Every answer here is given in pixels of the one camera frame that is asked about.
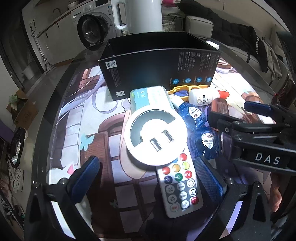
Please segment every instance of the white glue bottle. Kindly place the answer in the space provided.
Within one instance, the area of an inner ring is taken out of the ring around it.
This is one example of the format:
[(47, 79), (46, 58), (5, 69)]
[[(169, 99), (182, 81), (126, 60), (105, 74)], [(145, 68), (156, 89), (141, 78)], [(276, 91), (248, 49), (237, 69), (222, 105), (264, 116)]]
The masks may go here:
[(189, 92), (189, 103), (195, 106), (208, 105), (216, 98), (226, 99), (229, 93), (226, 91), (219, 91), (212, 88), (207, 89), (191, 89)]

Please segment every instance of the white circular device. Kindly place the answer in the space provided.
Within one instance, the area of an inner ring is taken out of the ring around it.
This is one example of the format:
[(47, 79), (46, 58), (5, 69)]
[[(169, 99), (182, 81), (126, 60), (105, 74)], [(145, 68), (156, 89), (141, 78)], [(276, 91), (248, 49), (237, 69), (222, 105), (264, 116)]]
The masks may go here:
[(184, 150), (187, 128), (175, 110), (147, 105), (130, 116), (124, 139), (130, 154), (139, 162), (162, 166), (174, 161)]

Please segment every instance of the white pitcher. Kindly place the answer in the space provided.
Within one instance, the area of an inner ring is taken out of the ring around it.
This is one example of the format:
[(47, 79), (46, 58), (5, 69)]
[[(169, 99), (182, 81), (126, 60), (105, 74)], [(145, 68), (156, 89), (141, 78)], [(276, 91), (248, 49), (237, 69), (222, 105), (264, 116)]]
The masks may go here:
[[(161, 0), (111, 0), (115, 27), (128, 33), (163, 30)], [(124, 4), (126, 25), (120, 26), (118, 4)]]

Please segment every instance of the blue bottle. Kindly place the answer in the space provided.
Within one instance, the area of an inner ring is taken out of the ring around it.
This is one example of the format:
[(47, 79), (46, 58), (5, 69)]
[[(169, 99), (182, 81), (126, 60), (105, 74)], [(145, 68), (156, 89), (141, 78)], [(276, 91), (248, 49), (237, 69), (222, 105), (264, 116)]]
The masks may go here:
[(173, 105), (178, 109), (179, 115), (185, 121), (188, 130), (195, 131), (204, 126), (207, 122), (207, 117), (203, 111), (195, 105), (186, 103), (178, 96), (171, 96)]
[(211, 127), (202, 127), (190, 136), (189, 144), (194, 158), (204, 156), (206, 159), (214, 159), (219, 154), (219, 137)]

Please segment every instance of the remote button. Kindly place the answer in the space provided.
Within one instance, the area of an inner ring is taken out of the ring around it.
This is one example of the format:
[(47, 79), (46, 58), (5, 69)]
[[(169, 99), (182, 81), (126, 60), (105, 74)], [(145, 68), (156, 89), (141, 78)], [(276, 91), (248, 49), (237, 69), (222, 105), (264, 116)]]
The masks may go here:
[(182, 209), (188, 208), (189, 205), (190, 205), (190, 203), (189, 203), (187, 200), (184, 200), (184, 201), (181, 203), (181, 208), (182, 208)]
[(190, 196), (195, 196), (196, 195), (196, 189), (195, 188), (191, 188), (190, 190), (189, 190), (189, 194), (190, 194)]
[(184, 200), (184, 199), (186, 199), (187, 198), (187, 192), (180, 192), (180, 194), (179, 194), (179, 198), (181, 199), (181, 200)]
[(168, 193), (168, 194), (172, 194), (174, 191), (175, 191), (175, 187), (173, 185), (169, 185), (165, 188), (165, 191)]
[(195, 184), (194, 183), (194, 180), (192, 180), (192, 179), (187, 181), (187, 187), (190, 187), (191, 188), (191, 187), (194, 186), (194, 184)]
[(182, 154), (180, 155), (180, 160), (181, 160), (181, 161), (186, 161), (186, 160), (187, 160), (187, 155), (186, 155), (185, 153), (182, 153)]
[(172, 194), (172, 195), (168, 196), (168, 201), (169, 201), (169, 203), (176, 202), (177, 201), (176, 195)]
[(175, 180), (176, 180), (177, 182), (182, 181), (182, 179), (183, 179), (183, 176), (182, 176), (181, 173), (177, 173), (177, 174), (175, 175)]
[(170, 174), (170, 168), (169, 167), (163, 167), (161, 170), (163, 171), (164, 175)]
[(170, 183), (172, 183), (172, 181), (173, 181), (173, 179), (171, 176), (165, 176), (165, 178), (164, 178), (165, 184), (170, 184)]
[(192, 172), (191, 171), (186, 171), (185, 172), (185, 177), (186, 178), (191, 178), (192, 177)]
[(184, 184), (184, 183), (178, 183), (178, 184), (177, 184), (177, 189), (178, 189), (179, 191), (183, 191), (183, 190), (185, 189), (185, 184)]
[(172, 169), (174, 172), (179, 172), (181, 170), (181, 167), (178, 164), (174, 164)]
[(188, 162), (185, 161), (185, 162), (183, 162), (182, 167), (183, 167), (183, 169), (187, 170), (187, 169), (189, 169), (190, 165)]
[(200, 201), (200, 200), (198, 199), (198, 197), (192, 197), (192, 198), (190, 198), (190, 202), (191, 202), (191, 204), (193, 204), (193, 205), (198, 204), (199, 201)]
[(172, 212), (177, 212), (180, 209), (180, 205), (176, 202), (170, 206)]

